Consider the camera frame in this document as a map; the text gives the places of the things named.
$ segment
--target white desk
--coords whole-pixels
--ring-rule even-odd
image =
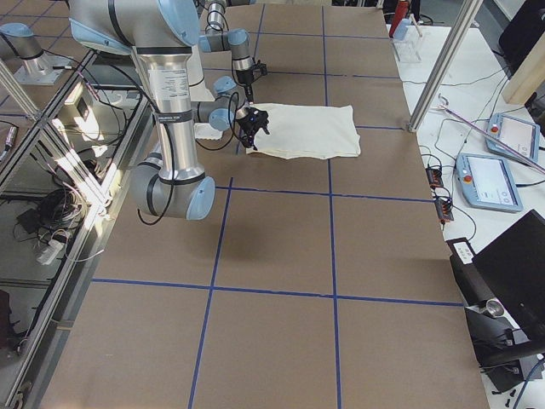
[[[412,84],[406,81],[415,83],[427,81],[450,28],[425,26],[422,30],[423,37],[419,38],[415,28],[411,27],[405,39],[414,42],[415,49],[421,56],[421,62],[397,61],[400,76],[404,80],[405,97],[411,111],[414,109],[424,85]],[[471,83],[476,79],[485,78],[494,72],[498,72],[501,68],[479,29],[472,28],[469,30],[455,60],[451,64],[443,84]],[[449,107],[453,111],[460,113],[464,118],[469,120],[488,118],[492,114],[496,96],[502,88],[503,82],[506,80],[503,71],[500,71],[490,78],[478,81],[475,84],[441,86],[440,93],[448,99],[450,103]],[[517,108],[520,108],[520,106],[506,104],[500,96],[494,112],[506,112]],[[531,121],[531,116],[524,108],[511,112],[509,115]],[[431,154],[441,159],[443,166],[453,165],[454,162],[452,158],[449,158],[434,147],[439,127],[446,118],[450,117],[445,112],[430,110],[417,132],[418,142],[422,146],[422,153],[430,153],[431,151]],[[481,128],[484,128],[486,124],[486,121],[477,123]],[[468,137],[467,143],[463,144],[468,132],[469,129],[465,124],[446,121],[440,133],[438,146],[453,157],[456,157],[460,150],[464,153],[492,154],[486,149],[485,138],[482,135],[478,135],[477,132],[472,132]],[[427,164],[428,157],[423,157],[423,160],[424,164]],[[540,153],[539,163],[545,165],[545,153]],[[437,162],[432,158],[430,164],[437,164]],[[531,183],[545,179],[545,176],[512,160],[509,161],[509,166],[516,183]],[[515,223],[528,210],[536,209],[540,214],[545,215],[545,183],[535,187],[520,188],[519,194],[525,209],[520,213],[511,214],[469,207],[466,200],[462,197],[459,186],[456,185],[457,181],[452,180],[451,167],[443,169],[443,179],[445,186],[452,192],[454,205],[465,210],[477,224],[477,233],[471,241],[473,248],[477,252],[486,247],[495,237]],[[455,221],[445,225],[445,240],[458,237],[469,238],[473,234],[472,222],[459,210],[454,210],[454,217]],[[483,376],[483,382],[487,388],[490,408],[503,409],[507,398],[510,398],[508,392],[503,395],[492,395],[491,391],[494,390],[494,386],[490,379],[487,376]],[[510,399],[510,407],[512,407],[516,395],[515,398]],[[527,407],[545,407],[545,381],[530,382],[519,403],[519,409]]]

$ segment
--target white table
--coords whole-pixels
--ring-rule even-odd
[[[445,39],[449,33],[449,27],[422,27],[423,36],[418,37],[415,27],[411,27],[407,33],[405,41],[409,40],[414,44],[414,49],[421,57],[420,62],[398,62],[398,69],[402,80],[404,81],[404,92],[412,111],[418,101],[418,98],[424,88],[423,83],[427,81],[429,73],[432,71],[439,51],[443,47]],[[469,30],[462,46],[460,47],[456,58],[450,66],[445,76],[443,84],[466,84],[488,77],[482,81],[469,85],[441,86],[439,92],[449,101],[449,108],[458,112],[464,118],[475,120],[478,118],[488,118],[492,114],[492,109],[496,101],[496,96],[507,81],[502,67],[492,54],[485,39],[479,29]],[[499,96],[494,112],[511,111],[521,106],[514,106],[505,103]],[[509,113],[510,116],[531,121],[530,114],[524,109],[519,109]],[[444,119],[451,118],[445,112],[434,111],[431,109],[425,117],[420,129],[417,132],[418,142],[421,145],[422,153],[431,153],[440,158],[443,166],[452,166],[454,161],[449,156],[442,153],[434,147],[437,140],[439,127]],[[486,121],[478,122],[482,129],[487,125]],[[478,153],[491,155],[485,146],[485,138],[477,132],[471,132],[467,143],[463,143],[469,128],[465,124],[454,121],[445,121],[441,130],[438,146],[441,150],[456,157],[461,151],[464,153]],[[424,164],[427,164],[429,157],[423,157]],[[434,158],[430,159],[430,164],[437,164]],[[545,165],[545,153],[540,153],[539,164]],[[545,176],[531,170],[515,161],[509,161],[510,169],[516,183],[532,183],[545,179]],[[493,210],[479,210],[468,206],[466,200],[462,197],[461,189],[457,181],[452,180],[452,168],[443,169],[443,179],[445,186],[452,192],[454,205],[466,211],[476,222],[477,232],[471,240],[472,247],[479,252],[486,247],[494,238],[509,228],[528,210],[536,209],[540,214],[545,215],[545,183],[534,187],[524,187],[519,189],[519,195],[522,199],[524,210],[520,213],[506,213]],[[469,238],[473,234],[473,224],[469,218],[463,215],[459,210],[454,210],[455,221],[445,225],[444,237],[454,239],[459,237]],[[492,395],[494,390],[490,379],[483,376],[483,382],[487,389],[491,409],[505,408],[505,402],[508,392],[504,395]],[[514,404],[511,398],[510,407]],[[539,380],[530,382],[525,394],[519,403],[519,409],[526,407],[545,407],[545,381]]]

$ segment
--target white cloth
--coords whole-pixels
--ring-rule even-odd
[[[255,135],[259,153],[285,159],[356,157],[361,153],[351,106],[255,104],[254,107],[269,114],[271,135],[263,130]]]

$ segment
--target red object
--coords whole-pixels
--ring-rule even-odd
[[[399,22],[405,18],[409,11],[408,0],[399,0],[397,7],[395,8],[395,14],[393,15],[392,25],[390,26],[390,38],[393,38],[395,29],[398,28]]]

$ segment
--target black monitor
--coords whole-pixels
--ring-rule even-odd
[[[473,263],[526,336],[545,340],[545,219],[529,211]]]

